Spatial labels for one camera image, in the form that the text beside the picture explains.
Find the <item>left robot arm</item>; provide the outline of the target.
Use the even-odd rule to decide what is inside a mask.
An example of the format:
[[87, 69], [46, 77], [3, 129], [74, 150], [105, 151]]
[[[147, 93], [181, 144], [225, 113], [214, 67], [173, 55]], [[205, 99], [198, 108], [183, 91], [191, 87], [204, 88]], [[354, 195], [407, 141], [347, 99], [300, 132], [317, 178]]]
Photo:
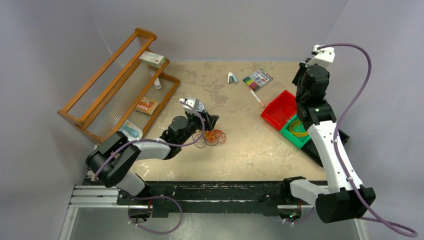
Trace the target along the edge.
[[213, 130], [218, 119], [218, 115], [210, 115], [205, 110], [176, 116], [157, 139], [130, 141], [124, 133], [116, 131], [88, 155], [85, 163], [105, 187], [117, 187], [127, 192], [136, 204], [142, 205], [148, 201], [149, 191], [147, 183], [130, 172], [134, 162], [172, 159], [195, 132]]

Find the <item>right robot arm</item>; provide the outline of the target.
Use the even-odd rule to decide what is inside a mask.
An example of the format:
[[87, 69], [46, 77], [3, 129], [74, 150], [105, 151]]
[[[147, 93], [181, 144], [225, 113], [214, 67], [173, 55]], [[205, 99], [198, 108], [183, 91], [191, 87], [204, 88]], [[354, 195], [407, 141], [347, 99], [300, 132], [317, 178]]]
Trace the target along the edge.
[[330, 73], [318, 64], [300, 62], [292, 83], [296, 86], [296, 114], [313, 141], [327, 178], [327, 188], [302, 177], [285, 179], [280, 196], [288, 204], [300, 199], [315, 207], [323, 223], [359, 219], [376, 199], [365, 187], [344, 149], [337, 119], [325, 100]]

